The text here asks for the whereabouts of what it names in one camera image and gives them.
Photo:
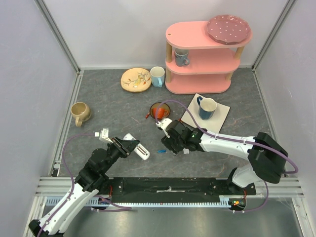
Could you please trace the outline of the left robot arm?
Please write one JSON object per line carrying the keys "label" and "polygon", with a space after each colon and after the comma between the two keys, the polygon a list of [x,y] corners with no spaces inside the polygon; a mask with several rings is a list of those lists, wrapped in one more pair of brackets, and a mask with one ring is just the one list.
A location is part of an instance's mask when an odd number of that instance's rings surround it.
{"label": "left robot arm", "polygon": [[119,158],[128,157],[135,150],[139,140],[122,140],[117,137],[107,149],[94,150],[88,162],[55,207],[39,220],[32,220],[29,229],[35,237],[62,237],[72,220],[85,204],[95,195],[108,190],[109,177],[106,172]]}

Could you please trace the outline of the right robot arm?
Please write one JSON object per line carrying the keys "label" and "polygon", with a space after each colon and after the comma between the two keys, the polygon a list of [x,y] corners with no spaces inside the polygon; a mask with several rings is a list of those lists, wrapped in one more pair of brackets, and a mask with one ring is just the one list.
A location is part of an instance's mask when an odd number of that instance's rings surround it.
{"label": "right robot arm", "polygon": [[157,127],[165,133],[161,142],[174,154],[187,149],[223,153],[247,160],[247,165],[230,173],[226,188],[231,194],[238,194],[259,180],[272,184],[280,182],[288,153],[266,133],[248,137],[224,135],[205,128],[190,129],[169,118],[158,122]]}

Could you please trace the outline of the white remote control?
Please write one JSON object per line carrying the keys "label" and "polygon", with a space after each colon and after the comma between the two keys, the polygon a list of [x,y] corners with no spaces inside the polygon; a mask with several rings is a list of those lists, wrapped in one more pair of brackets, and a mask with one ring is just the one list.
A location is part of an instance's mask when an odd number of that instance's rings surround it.
{"label": "white remote control", "polygon": [[[130,133],[126,134],[123,138],[123,140],[136,140]],[[150,152],[148,149],[146,149],[141,143],[139,143],[136,148],[134,149],[134,152],[142,159],[147,160],[150,157]]]}

